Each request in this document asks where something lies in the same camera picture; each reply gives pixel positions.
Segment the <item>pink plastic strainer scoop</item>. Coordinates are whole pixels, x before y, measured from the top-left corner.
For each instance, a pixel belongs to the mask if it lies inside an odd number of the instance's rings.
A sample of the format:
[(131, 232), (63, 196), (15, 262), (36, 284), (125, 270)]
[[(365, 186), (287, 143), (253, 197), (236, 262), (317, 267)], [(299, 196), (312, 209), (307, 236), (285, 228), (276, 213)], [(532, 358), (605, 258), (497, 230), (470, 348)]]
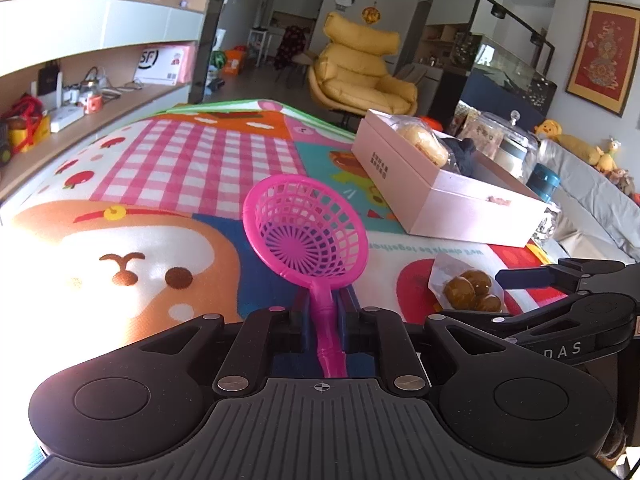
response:
[(320, 181), (279, 174), (250, 189), (242, 222), (262, 262), (308, 290), (322, 372), (345, 377), (346, 354), (333, 293), (356, 281), (368, 262), (367, 232), (355, 209)]

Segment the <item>tray of brown buns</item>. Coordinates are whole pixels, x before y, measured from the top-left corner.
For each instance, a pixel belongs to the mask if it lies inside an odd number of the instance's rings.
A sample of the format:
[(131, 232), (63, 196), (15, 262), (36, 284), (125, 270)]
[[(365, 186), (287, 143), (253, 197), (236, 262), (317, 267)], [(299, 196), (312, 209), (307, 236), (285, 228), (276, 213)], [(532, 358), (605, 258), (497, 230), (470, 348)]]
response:
[(434, 259), (427, 286), (442, 310), (506, 313), (504, 291), (495, 279), (453, 256)]

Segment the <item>packaged bread slices bag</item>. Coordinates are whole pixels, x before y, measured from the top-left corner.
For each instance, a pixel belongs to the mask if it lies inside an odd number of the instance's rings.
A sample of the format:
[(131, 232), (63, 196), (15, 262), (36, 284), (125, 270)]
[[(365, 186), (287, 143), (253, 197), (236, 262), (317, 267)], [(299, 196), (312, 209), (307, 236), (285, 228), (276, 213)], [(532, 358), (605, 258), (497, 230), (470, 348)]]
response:
[(394, 115), (392, 128), (438, 168), (445, 167), (450, 159), (446, 145), (440, 142), (432, 128), (422, 120), (406, 115)]

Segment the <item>black plush toy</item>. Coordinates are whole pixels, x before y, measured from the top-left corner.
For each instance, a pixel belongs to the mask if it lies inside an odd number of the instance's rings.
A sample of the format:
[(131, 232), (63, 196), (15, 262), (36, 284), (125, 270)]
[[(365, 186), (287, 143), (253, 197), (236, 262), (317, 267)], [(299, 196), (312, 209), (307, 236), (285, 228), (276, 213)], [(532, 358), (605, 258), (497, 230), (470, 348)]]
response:
[(454, 155), (460, 174), (471, 177), (474, 169), (473, 156), (476, 151), (474, 141), (470, 138), (441, 138), (440, 140)]

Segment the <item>grey sofa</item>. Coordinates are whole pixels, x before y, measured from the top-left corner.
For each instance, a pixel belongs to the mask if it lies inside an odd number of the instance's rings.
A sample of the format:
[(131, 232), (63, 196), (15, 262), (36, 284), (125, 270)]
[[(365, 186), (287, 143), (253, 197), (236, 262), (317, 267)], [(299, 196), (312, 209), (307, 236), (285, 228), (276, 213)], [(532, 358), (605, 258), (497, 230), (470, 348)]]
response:
[(560, 177), (552, 196), (561, 212), (553, 239), (576, 258), (639, 261), (639, 206), (561, 145), (544, 139), (538, 162)]

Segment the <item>teal thermos bottle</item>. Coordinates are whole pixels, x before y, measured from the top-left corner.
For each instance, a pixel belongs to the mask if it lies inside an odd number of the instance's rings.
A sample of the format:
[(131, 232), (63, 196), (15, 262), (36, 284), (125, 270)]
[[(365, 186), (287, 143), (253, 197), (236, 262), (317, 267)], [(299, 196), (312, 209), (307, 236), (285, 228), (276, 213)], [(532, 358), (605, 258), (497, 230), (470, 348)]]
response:
[(560, 177), (547, 166), (536, 164), (526, 185), (545, 203), (550, 203), (555, 190), (561, 183)]

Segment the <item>yellow giraffe plush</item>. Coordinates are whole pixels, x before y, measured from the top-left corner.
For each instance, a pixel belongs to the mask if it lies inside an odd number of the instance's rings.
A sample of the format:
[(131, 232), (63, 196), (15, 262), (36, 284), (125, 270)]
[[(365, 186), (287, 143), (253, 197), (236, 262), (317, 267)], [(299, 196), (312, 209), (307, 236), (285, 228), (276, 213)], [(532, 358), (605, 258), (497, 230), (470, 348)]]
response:
[(614, 138), (608, 139), (608, 146), (606, 150), (603, 151), (602, 148), (597, 146), (597, 152), (599, 154), (599, 159), (596, 163), (596, 169), (600, 171), (601, 174), (610, 174), (612, 171), (617, 169), (617, 165), (614, 159), (615, 154), (620, 149), (622, 144), (619, 140)]

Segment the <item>pink gift box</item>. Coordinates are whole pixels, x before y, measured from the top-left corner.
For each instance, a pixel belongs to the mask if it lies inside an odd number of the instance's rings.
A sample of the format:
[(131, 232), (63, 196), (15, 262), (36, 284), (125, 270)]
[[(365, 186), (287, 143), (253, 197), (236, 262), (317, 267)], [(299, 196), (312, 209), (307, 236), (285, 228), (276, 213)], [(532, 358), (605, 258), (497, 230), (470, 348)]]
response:
[(352, 152), (411, 235), (523, 247), (547, 209), (483, 154), (473, 154), (469, 177), (438, 168), (376, 110), (360, 122)]

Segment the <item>colourful cartoon play mat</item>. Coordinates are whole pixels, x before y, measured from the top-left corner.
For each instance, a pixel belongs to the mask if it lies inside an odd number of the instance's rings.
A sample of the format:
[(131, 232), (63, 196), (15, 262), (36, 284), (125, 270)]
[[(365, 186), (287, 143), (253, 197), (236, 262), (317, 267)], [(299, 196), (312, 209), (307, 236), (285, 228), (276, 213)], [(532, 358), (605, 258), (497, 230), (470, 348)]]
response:
[(489, 271), (534, 266), (532, 248), (407, 236), (344, 136), (279, 103), (204, 107), (133, 122), (75, 148), (1, 213), (1, 311), (49, 328), (139, 339), (216, 311), (230, 321), (304, 292), (255, 255), (241, 224), (250, 188), (275, 174), (317, 179), (372, 238), (359, 299), (418, 322), (436, 255)]

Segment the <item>large glass jar with lid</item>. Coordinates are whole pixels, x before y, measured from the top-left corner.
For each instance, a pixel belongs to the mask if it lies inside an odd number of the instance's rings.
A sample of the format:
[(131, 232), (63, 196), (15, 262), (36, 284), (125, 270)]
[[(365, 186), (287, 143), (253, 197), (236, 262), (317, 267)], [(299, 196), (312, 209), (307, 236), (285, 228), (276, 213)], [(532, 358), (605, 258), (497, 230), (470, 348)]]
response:
[(516, 124), (520, 118), (517, 110), (512, 110), (510, 119), (488, 112), (469, 114), (458, 138), (472, 139), (477, 151), (526, 183), (537, 163), (540, 143)]

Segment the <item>yellow plush bear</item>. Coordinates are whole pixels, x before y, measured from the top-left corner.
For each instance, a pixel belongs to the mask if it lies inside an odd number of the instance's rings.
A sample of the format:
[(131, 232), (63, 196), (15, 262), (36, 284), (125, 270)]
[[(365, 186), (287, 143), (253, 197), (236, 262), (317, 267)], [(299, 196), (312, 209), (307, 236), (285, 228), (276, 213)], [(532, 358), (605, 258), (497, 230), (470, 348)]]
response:
[(546, 119), (534, 128), (537, 136), (544, 136), (560, 144), (562, 148), (571, 152), (589, 166), (596, 166), (601, 157), (600, 148), (590, 145), (586, 141), (564, 133), (561, 125), (553, 119)]

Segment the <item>glass fish tank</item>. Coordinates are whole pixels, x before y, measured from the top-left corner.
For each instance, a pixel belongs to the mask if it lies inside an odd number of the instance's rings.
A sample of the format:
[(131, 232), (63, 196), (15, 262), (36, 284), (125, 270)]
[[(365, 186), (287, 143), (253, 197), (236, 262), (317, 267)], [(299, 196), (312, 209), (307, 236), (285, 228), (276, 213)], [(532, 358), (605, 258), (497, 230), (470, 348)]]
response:
[(482, 35), (459, 39), (454, 44), (451, 62), (467, 72), (477, 70), (503, 90), (522, 98), (537, 112), (548, 113), (556, 84), (494, 40)]

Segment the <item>orange cardboard box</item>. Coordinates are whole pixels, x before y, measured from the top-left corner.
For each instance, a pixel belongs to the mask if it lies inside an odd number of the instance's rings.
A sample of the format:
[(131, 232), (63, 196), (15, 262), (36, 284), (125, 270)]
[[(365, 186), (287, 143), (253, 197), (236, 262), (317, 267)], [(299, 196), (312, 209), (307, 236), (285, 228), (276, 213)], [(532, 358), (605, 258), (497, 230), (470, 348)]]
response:
[(245, 63), (246, 51), (236, 49), (225, 50), (224, 55), (226, 56), (226, 62), (221, 71), (229, 76), (238, 76), (239, 73), (242, 72)]

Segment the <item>white SF express parcel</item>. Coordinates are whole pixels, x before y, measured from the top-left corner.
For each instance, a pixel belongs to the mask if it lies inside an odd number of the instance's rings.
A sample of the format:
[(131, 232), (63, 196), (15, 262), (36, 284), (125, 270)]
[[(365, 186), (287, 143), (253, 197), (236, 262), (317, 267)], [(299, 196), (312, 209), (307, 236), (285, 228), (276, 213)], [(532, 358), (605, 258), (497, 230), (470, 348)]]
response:
[(194, 44), (153, 44), (143, 49), (134, 81), (175, 87), (192, 79)]

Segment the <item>red framed wall picture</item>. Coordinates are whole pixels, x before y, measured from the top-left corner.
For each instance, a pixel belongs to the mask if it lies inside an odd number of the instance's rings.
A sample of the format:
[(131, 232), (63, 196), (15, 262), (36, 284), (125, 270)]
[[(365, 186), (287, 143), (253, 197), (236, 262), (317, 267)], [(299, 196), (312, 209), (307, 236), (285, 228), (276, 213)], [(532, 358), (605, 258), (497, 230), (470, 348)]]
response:
[(638, 6), (590, 0), (565, 91), (622, 117), (638, 56)]

